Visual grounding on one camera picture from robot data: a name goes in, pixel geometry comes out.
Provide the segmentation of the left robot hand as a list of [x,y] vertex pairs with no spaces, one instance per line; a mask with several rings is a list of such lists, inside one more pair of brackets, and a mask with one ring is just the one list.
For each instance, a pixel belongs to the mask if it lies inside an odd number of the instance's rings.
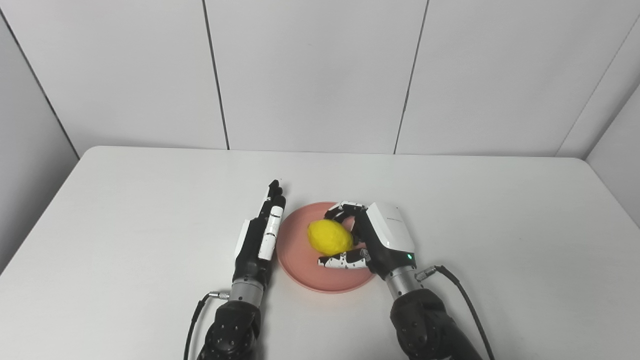
[[258,215],[245,221],[237,246],[232,280],[252,280],[264,289],[272,277],[272,258],[278,240],[286,198],[278,179],[273,180],[265,194]]

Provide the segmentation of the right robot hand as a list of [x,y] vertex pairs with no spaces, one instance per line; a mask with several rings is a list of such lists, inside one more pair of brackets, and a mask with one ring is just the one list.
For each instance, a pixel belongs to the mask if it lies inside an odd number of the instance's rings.
[[363,205],[344,201],[330,207],[324,215],[324,219],[338,224],[348,218],[354,219],[349,232],[352,243],[363,244],[363,247],[320,256],[319,266],[347,270],[368,268],[385,281],[402,271],[415,269],[415,245],[397,207],[380,202]]

